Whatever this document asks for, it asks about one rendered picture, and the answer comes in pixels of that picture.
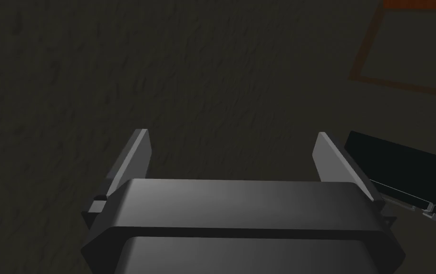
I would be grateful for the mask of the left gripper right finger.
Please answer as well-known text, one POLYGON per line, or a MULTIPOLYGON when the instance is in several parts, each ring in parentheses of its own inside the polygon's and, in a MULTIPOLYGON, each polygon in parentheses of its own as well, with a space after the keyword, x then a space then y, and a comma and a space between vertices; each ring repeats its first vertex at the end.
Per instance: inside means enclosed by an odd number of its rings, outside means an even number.
POLYGON ((326 132, 319 132, 312 152, 322 182, 355 183, 372 201, 378 201, 378 190, 347 153, 343 146, 326 132))

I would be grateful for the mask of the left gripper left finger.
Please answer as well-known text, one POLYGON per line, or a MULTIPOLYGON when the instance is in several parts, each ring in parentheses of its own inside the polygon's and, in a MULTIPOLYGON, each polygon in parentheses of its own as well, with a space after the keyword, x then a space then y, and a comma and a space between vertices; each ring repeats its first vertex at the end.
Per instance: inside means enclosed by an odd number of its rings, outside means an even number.
POLYGON ((121 150, 101 185, 101 195, 110 196, 124 182, 145 178, 152 155, 148 129, 136 129, 121 150))

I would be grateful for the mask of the black flat appliance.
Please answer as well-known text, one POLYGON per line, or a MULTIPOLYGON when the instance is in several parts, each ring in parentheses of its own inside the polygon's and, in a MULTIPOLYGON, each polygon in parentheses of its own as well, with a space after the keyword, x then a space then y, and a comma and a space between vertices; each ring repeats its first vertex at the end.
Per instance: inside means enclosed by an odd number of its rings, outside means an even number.
POLYGON ((379 192, 436 219, 436 155, 355 131, 345 150, 379 192))

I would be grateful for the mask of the orange framed panel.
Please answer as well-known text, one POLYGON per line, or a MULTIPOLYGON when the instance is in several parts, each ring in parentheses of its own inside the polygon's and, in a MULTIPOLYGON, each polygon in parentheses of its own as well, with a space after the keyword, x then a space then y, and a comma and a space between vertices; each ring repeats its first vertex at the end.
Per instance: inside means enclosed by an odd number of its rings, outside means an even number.
POLYGON ((436 96, 436 0, 379 0, 349 78, 436 96))

